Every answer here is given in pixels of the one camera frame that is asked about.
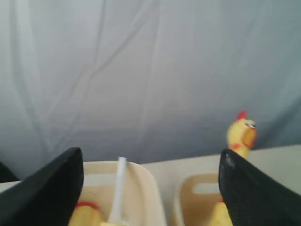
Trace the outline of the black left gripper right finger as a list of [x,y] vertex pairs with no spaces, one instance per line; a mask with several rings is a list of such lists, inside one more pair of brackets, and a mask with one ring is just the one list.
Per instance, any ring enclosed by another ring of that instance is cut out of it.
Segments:
[[230,149],[221,153],[218,183],[235,226],[301,224],[301,196]]

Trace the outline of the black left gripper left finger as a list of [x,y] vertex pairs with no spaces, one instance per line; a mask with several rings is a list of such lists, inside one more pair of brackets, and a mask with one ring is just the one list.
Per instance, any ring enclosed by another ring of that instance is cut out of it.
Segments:
[[73,147],[0,194],[2,226],[66,226],[84,180],[81,149]]

